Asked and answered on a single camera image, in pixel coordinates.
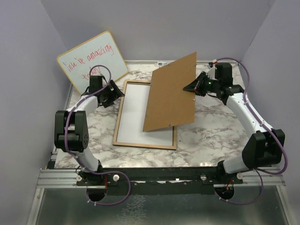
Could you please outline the brown backing board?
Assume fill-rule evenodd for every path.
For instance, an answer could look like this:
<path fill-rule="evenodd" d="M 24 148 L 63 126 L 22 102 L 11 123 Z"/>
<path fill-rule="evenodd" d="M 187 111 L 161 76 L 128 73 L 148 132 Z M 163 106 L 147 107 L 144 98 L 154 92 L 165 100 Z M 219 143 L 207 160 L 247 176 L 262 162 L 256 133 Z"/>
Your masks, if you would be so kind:
<path fill-rule="evenodd" d="M 183 88 L 196 79 L 194 52 L 152 72 L 143 131 L 195 121 L 195 93 Z"/>

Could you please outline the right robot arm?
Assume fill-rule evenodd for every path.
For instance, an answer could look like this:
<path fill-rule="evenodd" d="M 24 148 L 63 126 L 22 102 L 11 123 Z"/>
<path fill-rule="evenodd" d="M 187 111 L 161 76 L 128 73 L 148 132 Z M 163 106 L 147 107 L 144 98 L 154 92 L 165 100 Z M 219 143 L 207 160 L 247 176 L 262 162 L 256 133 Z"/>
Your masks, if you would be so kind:
<path fill-rule="evenodd" d="M 202 71 L 197 78 L 183 88 L 197 96 L 210 95 L 223 102 L 239 119 L 249 140 L 241 154 L 218 163 L 215 177 L 220 183 L 228 182 L 233 174 L 256 169 L 266 173 L 265 166 L 284 161 L 287 169 L 287 155 L 284 150 L 285 134 L 267 123 L 248 99 L 247 92 L 233 84 L 233 69 L 230 63 L 213 61 L 208 72 Z"/>

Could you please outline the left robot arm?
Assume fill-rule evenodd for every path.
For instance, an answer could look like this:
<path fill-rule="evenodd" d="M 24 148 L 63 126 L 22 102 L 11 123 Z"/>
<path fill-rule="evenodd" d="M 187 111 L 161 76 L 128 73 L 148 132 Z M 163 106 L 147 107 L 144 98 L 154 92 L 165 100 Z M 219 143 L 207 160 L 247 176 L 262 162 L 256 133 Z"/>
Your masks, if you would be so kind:
<path fill-rule="evenodd" d="M 90 84 L 72 107 L 55 113 L 54 145 L 71 155 L 80 165 L 87 179 L 93 185 L 103 181 L 104 174 L 100 161 L 93 156 L 89 145 L 87 117 L 99 107 L 107 108 L 125 94 L 112 79 L 93 76 Z"/>

